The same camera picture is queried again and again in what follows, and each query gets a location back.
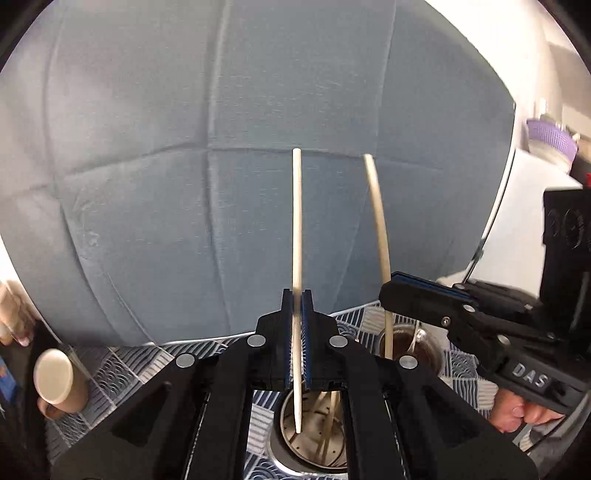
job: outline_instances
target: metal screw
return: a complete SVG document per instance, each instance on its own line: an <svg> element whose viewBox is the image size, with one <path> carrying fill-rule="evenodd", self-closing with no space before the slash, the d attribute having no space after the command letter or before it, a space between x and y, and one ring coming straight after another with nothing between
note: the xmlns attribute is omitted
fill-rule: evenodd
<svg viewBox="0 0 591 480"><path fill-rule="evenodd" d="M184 353L177 357L177 367L188 368L195 363L195 357L190 353Z"/></svg>
<svg viewBox="0 0 591 480"><path fill-rule="evenodd" d="M412 370L418 365L417 359L414 358L412 355L403 355L402 357L400 357L400 360L398 360L398 362L400 363L400 366L402 368L406 368L407 370Z"/></svg>
<svg viewBox="0 0 591 480"><path fill-rule="evenodd" d="M343 348L349 341L342 335L333 335L330 337L329 343L335 348Z"/></svg>
<svg viewBox="0 0 591 480"><path fill-rule="evenodd" d="M251 335L250 337L248 337L248 339L246 340L246 342L250 345L250 346L263 346L265 344L265 342L267 341L267 339L265 337L263 337L262 335L259 334L254 334Z"/></svg>
<svg viewBox="0 0 591 480"><path fill-rule="evenodd" d="M511 344L511 341L505 335L497 335L496 337L498 338L500 343L502 343L505 346L509 346Z"/></svg>

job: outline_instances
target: beige cylinder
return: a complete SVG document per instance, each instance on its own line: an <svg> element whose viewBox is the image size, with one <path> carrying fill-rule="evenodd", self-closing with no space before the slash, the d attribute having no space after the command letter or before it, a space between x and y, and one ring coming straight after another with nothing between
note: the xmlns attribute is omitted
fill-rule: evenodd
<svg viewBox="0 0 591 480"><path fill-rule="evenodd" d="M48 418L80 412L88 402L88 381L68 356L56 348L43 352L33 370L39 410Z"/></svg>

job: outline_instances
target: purple basket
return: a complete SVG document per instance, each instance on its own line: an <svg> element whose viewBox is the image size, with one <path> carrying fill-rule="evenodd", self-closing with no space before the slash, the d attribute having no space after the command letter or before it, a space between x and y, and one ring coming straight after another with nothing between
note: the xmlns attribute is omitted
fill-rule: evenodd
<svg viewBox="0 0 591 480"><path fill-rule="evenodd" d="M530 118L527 121L527 128L530 140L539 140L564 154L570 162L574 160L578 147L567 132L553 124L535 118Z"/></svg>

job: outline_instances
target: brown liquid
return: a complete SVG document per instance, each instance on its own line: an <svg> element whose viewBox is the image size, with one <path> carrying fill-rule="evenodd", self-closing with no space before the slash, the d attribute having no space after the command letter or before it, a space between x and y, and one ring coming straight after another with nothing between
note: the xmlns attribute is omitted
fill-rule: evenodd
<svg viewBox="0 0 591 480"><path fill-rule="evenodd" d="M400 332L394 330L394 360L399 359L401 356L405 355L408 351L408 347L410 347L411 342L413 341L413 334L407 332ZM385 346L384 346L384 338L380 341L379 344L379 351L381 356L384 356ZM431 353L421 344L421 342L416 342L414 344L414 355L413 355L420 363L423 365L428 365L429 368L435 371L436 362L435 359L431 356Z"/></svg>

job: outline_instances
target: stainless steel container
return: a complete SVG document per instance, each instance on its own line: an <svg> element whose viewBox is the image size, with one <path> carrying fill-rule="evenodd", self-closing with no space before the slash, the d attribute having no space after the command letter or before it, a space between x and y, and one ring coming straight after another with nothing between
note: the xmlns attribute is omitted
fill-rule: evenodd
<svg viewBox="0 0 591 480"><path fill-rule="evenodd" d="M394 359L404 355L413 341L414 324L399 323L394 325ZM374 355L384 355L384 335L382 330L374 343ZM444 353L437 339L427 329L419 327L417 343L415 344L415 357L437 375L443 372Z"/></svg>
<svg viewBox="0 0 591 480"><path fill-rule="evenodd" d="M268 441L271 460L288 474L307 476L346 477L347 454L345 448L345 429L343 410L339 406L329 437L327 455L322 462L322 451L317 455L324 422L330 410L330 393L304 392L302 396L302 432L296 433L294 421L293 390L279 399L274 424Z"/></svg>

